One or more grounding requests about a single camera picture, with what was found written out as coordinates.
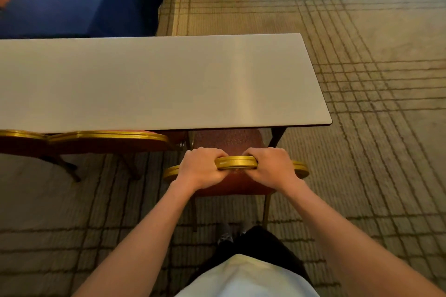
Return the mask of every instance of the floor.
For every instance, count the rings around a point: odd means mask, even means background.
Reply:
[[[288,129],[279,146],[307,182],[389,251],[446,290],[446,0],[165,0],[158,35],[301,33],[332,115]],[[269,132],[262,131],[265,140]],[[0,155],[0,296],[68,296],[147,214],[181,155],[136,156],[130,181],[112,155],[67,157],[84,179]],[[261,197],[187,206],[153,296],[171,296],[212,255],[216,222],[259,222]],[[269,230],[305,263],[321,296],[342,287],[279,194]]]

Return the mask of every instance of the white table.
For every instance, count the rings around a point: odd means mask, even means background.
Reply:
[[[300,34],[0,40],[0,73],[0,129],[332,123]]]

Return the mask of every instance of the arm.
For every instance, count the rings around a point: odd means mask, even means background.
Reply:
[[[249,148],[259,162],[247,174],[293,204],[349,296],[446,295],[319,198],[294,174],[287,152]]]
[[[215,159],[227,156],[214,148],[188,150],[178,177],[150,213],[96,268],[75,297],[147,297],[153,289],[178,219],[196,190],[221,182]]]

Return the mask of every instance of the black pants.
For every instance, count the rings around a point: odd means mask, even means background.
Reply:
[[[276,236],[260,226],[249,229],[246,234],[239,236],[234,243],[231,241],[221,242],[214,255],[193,273],[187,285],[201,274],[220,265],[236,254],[256,258],[292,271],[305,278],[313,286],[302,261]]]

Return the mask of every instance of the person's right hand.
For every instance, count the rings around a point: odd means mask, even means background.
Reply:
[[[299,179],[288,153],[282,148],[248,148],[243,155],[257,159],[257,169],[245,170],[254,181],[283,192],[287,185],[294,185]]]

